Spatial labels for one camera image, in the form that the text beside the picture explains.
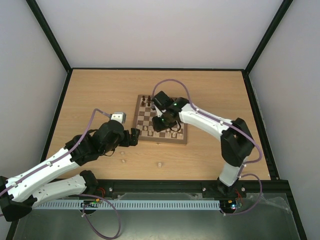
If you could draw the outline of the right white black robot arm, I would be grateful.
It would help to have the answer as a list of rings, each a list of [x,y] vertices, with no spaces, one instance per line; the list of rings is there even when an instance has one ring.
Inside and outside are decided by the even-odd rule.
[[[156,116],[152,118],[153,129],[156,132],[171,129],[183,123],[205,131],[219,140],[221,156],[225,164],[215,188],[224,197],[233,193],[240,172],[245,166],[245,160],[254,148],[254,144],[248,139],[252,135],[246,122],[241,118],[230,120],[218,117],[193,106],[186,98],[173,99],[163,91],[153,96],[151,102],[156,110]]]

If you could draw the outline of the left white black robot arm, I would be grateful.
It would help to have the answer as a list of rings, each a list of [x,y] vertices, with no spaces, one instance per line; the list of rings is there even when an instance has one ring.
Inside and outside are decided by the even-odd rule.
[[[122,123],[109,120],[98,129],[76,135],[50,158],[16,176],[0,178],[1,216],[8,222],[19,220],[44,202],[68,195],[92,194],[97,181],[91,171],[83,171],[71,180],[51,181],[100,156],[114,153],[117,147],[138,144],[140,130],[125,130]]]

